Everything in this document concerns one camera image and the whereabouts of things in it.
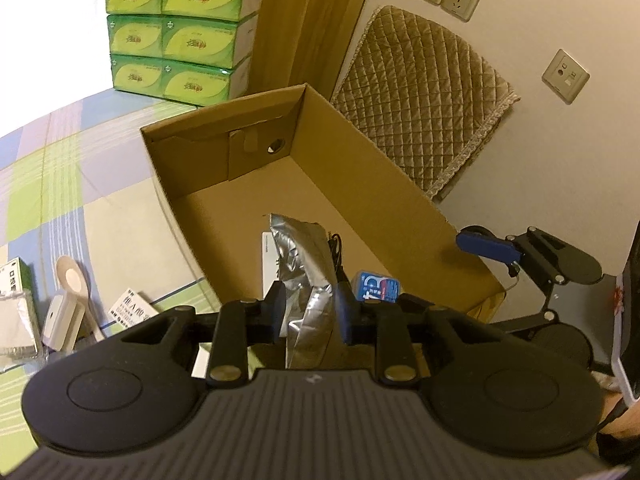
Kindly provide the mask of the blue dental floss picks box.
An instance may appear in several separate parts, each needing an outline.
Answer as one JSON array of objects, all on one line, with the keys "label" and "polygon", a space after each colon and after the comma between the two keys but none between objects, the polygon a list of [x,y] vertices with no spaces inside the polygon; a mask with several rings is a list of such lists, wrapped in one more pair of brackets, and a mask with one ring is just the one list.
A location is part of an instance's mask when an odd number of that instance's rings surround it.
[{"label": "blue dental floss picks box", "polygon": [[358,301],[395,302],[401,293],[401,287],[396,278],[360,271],[352,281],[352,291]]}]

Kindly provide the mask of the silver foil bag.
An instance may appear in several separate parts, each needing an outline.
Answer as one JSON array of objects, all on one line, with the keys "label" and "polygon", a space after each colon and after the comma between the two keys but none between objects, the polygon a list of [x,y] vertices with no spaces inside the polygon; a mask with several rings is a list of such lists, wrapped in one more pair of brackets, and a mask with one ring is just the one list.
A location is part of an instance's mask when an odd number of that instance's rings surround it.
[{"label": "silver foil bag", "polygon": [[286,366],[311,370],[321,365],[335,322],[336,275],[328,233],[318,223],[283,214],[270,216],[270,232],[278,279],[286,291]]}]

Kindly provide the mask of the white card box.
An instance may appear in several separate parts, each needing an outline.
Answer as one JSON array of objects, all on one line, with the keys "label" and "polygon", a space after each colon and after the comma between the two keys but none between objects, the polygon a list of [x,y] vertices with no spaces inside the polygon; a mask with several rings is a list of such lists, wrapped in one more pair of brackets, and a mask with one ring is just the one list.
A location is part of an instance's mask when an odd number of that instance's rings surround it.
[{"label": "white card box", "polygon": [[274,281],[278,279],[279,255],[270,231],[262,232],[262,296],[267,296]]}]

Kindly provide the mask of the white shoehorn scoop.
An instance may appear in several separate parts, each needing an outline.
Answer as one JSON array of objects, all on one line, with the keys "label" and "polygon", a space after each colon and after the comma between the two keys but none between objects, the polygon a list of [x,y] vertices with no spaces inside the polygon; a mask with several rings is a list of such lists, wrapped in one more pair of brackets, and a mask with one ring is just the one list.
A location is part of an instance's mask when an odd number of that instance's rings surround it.
[{"label": "white shoehorn scoop", "polygon": [[93,310],[90,307],[90,294],[87,280],[81,267],[70,256],[62,255],[56,260],[56,276],[62,289],[72,294],[77,303],[84,309],[84,319],[88,330],[96,341],[105,339]]}]

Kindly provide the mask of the white square device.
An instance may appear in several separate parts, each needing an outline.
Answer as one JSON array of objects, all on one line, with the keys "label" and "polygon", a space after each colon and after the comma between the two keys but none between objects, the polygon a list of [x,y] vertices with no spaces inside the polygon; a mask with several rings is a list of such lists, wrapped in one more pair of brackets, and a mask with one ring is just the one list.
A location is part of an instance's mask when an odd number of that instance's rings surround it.
[{"label": "white square device", "polygon": [[80,332],[85,309],[72,292],[57,292],[49,304],[41,339],[49,349],[72,351]]}]

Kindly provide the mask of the quilted beige cushion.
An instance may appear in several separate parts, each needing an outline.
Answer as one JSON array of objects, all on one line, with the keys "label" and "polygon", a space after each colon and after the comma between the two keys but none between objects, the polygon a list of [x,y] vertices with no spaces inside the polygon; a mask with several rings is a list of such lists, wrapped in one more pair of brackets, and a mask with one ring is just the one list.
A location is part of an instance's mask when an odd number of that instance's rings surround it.
[{"label": "quilted beige cushion", "polygon": [[439,203],[518,99],[512,84],[460,36],[382,6],[331,103]]}]

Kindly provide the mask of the brown cardboard box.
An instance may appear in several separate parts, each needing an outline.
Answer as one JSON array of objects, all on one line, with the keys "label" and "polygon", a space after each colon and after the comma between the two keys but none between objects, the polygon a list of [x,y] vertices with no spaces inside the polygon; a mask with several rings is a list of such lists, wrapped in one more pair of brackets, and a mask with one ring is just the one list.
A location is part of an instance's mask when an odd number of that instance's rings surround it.
[{"label": "brown cardboard box", "polygon": [[222,301],[262,293],[272,214],[343,242],[348,275],[373,271],[481,321],[504,291],[399,168],[323,96],[300,84],[243,96],[142,130],[179,228]]}]

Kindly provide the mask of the checkered tablecloth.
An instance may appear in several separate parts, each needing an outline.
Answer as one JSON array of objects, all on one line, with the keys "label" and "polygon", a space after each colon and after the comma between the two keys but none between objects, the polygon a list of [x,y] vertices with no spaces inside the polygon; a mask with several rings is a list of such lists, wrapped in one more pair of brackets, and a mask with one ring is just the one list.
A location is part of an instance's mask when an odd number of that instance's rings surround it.
[{"label": "checkered tablecloth", "polygon": [[182,104],[107,90],[1,140],[1,260],[28,266],[40,318],[72,257],[89,285],[103,333],[108,310],[132,289],[158,310],[220,302],[160,195],[141,129],[188,111]]}]

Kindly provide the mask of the green box in plastic wrap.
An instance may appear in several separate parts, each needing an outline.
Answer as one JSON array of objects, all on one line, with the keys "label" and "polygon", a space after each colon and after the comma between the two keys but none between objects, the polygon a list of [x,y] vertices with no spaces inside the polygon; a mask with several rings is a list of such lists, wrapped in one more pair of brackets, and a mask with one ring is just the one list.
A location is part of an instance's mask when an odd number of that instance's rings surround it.
[{"label": "green box in plastic wrap", "polygon": [[21,258],[1,267],[0,354],[2,373],[43,354],[32,274]]}]

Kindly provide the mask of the green tissue pack stack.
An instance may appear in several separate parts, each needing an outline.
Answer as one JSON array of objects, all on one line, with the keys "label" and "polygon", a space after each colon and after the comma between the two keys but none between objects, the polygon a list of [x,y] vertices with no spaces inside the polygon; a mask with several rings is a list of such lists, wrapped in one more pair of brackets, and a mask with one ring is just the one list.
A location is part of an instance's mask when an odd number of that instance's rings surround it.
[{"label": "green tissue pack stack", "polygon": [[194,106],[248,87],[262,0],[105,0],[115,89]]}]

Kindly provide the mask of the single wall socket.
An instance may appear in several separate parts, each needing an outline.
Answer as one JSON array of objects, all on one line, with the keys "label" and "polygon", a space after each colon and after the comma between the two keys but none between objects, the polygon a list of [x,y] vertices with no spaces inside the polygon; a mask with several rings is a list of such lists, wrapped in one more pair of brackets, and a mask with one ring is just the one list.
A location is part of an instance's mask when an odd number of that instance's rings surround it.
[{"label": "single wall socket", "polygon": [[567,105],[575,101],[589,78],[588,70],[563,49],[555,53],[541,76],[542,81]]}]

